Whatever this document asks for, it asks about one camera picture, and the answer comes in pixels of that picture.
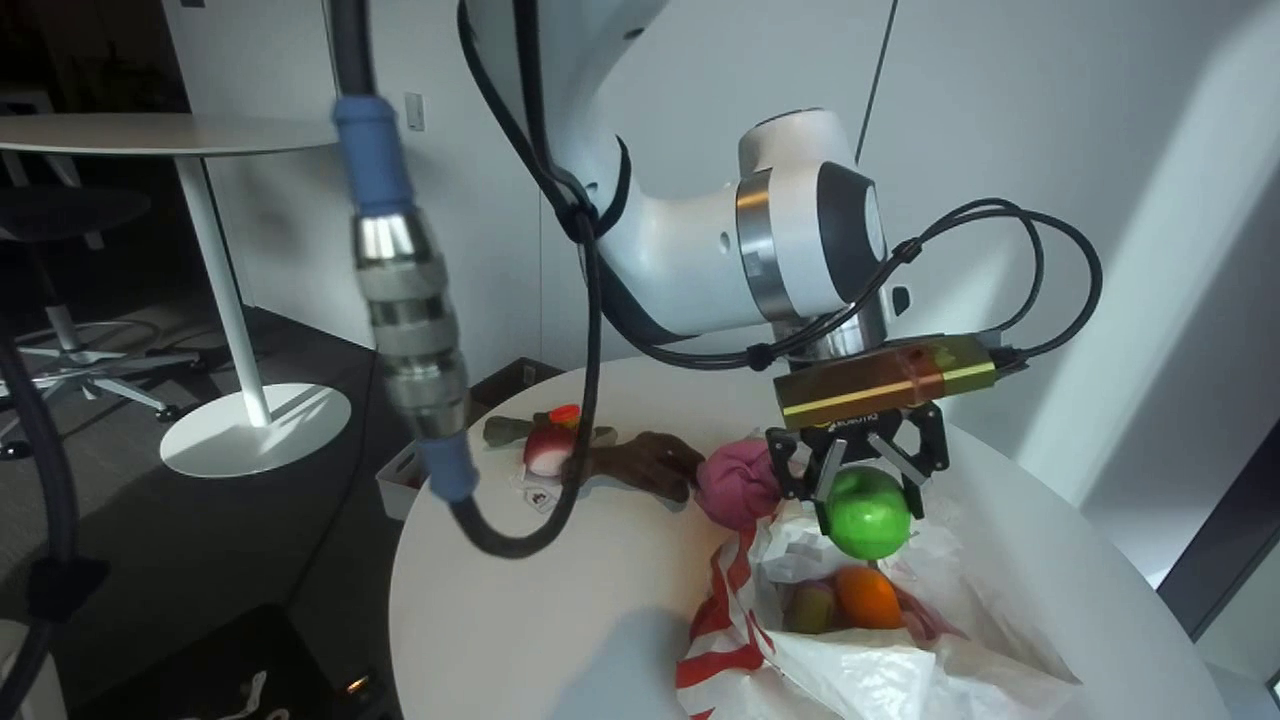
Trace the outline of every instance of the white plastic bag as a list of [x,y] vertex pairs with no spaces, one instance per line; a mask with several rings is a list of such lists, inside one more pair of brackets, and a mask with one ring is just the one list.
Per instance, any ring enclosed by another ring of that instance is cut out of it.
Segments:
[[1053,648],[990,619],[978,590],[962,576],[952,532],[917,524],[910,543],[883,565],[917,604],[952,632],[927,648],[902,628],[841,628],[799,636],[780,628],[777,581],[810,581],[826,551],[797,511],[729,542],[712,558],[712,592],[692,619],[676,668],[676,699],[709,720],[1046,720],[1070,699],[1068,671],[1036,668]]

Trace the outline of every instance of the green ball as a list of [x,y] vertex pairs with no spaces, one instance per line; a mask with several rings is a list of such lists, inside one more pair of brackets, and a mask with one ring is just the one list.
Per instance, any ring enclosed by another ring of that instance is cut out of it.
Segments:
[[842,470],[826,496],[826,537],[857,559],[879,559],[908,543],[910,511],[879,470]]

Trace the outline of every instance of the pink object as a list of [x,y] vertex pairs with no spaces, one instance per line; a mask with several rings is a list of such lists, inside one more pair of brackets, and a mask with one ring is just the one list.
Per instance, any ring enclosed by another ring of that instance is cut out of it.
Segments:
[[780,488],[769,470],[769,444],[735,439],[716,448],[697,470],[697,502],[716,524],[732,532],[752,532],[756,519],[769,518],[780,502]]

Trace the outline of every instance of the white table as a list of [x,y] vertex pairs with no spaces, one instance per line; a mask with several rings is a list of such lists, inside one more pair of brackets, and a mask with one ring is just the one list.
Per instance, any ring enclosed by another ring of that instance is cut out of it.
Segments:
[[[527,418],[577,394],[579,372],[527,390],[496,412]],[[676,429],[709,453],[777,424],[777,400],[761,378],[620,360],[605,372],[599,421],[624,435]],[[538,518],[521,502],[521,448],[485,453],[481,434],[470,448],[485,475],[481,509],[503,527],[533,527]],[[982,551],[1026,624],[1045,628],[1081,676],[1070,720],[1229,716],[1191,640],[1081,511],[962,434],[952,434],[952,462],[957,470],[937,475],[925,502],[976,519],[952,532]],[[402,716],[681,716],[670,668],[721,542],[724,532],[692,506],[666,511],[650,496],[587,483],[559,543],[503,565],[481,558],[445,506],[421,493],[393,568],[393,668]]]
[[201,405],[158,439],[158,462],[194,480],[235,480],[283,470],[325,448],[351,405],[320,386],[264,386],[243,328],[229,238],[214,215],[206,158],[266,158],[337,146],[327,123],[204,119],[167,111],[0,115],[3,153],[39,158],[167,158],[174,166],[214,317],[239,394]]

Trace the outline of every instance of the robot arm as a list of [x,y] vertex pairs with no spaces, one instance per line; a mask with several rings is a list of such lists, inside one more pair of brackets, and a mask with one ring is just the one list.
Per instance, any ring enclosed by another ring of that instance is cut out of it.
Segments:
[[[741,142],[732,193],[665,200],[633,182],[599,86],[665,0],[462,0],[460,43],[513,150],[562,233],[577,205],[607,215],[605,317],[638,344],[716,328],[834,311],[883,256],[874,190],[850,172],[826,111],[789,111]],[[879,303],[850,326],[857,350],[883,340]]]

